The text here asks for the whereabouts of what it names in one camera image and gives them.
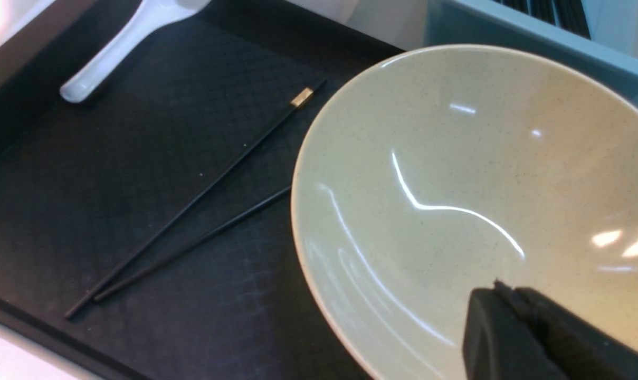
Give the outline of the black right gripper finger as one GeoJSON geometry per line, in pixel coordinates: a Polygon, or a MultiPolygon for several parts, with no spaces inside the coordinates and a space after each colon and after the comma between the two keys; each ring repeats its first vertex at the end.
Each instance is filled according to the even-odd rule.
{"type": "Polygon", "coordinates": [[[495,280],[469,294],[468,379],[638,379],[638,352],[530,287],[495,280]]]}

